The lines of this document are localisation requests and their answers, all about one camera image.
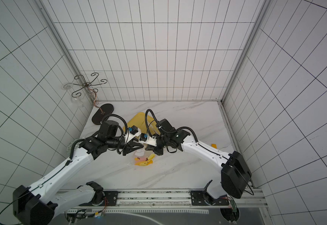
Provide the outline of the clear resealable zip bag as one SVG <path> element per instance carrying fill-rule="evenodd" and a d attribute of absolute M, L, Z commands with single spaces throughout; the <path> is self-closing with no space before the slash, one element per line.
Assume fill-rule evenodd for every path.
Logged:
<path fill-rule="evenodd" d="M 135 152 L 134 156 L 134 165 L 145 167 L 153 163 L 153 159 L 156 155 L 151 151 L 140 149 Z"/>

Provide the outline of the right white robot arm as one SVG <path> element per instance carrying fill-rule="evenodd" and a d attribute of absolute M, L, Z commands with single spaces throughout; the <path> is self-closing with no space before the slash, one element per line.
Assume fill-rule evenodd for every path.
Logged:
<path fill-rule="evenodd" d="M 158 156 L 163 155 L 164 149 L 171 147 L 175 151 L 182 151 L 192 154 L 201 160 L 211 164 L 221 174 L 219 188 L 212 187 L 208 193 L 214 198 L 221 198 L 223 195 L 240 199 L 244 192 L 254 195 L 252 188 L 249 187 L 252 173 L 245 162 L 243 156 L 234 151 L 228 153 L 220 151 L 198 140 L 196 133 L 190 127 L 174 128 L 167 119 L 158 121 L 151 109 L 146 110 L 144 116 L 147 134 L 145 144 L 147 151 L 152 151 Z"/>

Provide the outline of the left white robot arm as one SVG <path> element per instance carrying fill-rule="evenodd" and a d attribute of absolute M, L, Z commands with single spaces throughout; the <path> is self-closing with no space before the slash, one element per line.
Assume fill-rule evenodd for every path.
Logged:
<path fill-rule="evenodd" d="M 109 117 L 120 119 L 124 127 Z M 47 175 L 32 183 L 16 188 L 12 194 L 13 215 L 21 225 L 47 225 L 57 215 L 84 203 L 93 206 L 107 204 L 103 187 L 94 181 L 79 188 L 58 194 L 58 191 L 81 169 L 96 160 L 107 150 L 127 155 L 144 147 L 140 139 L 148 135 L 132 126 L 119 115 L 104 116 L 100 128 L 93 135 L 74 141 L 70 156 Z"/>

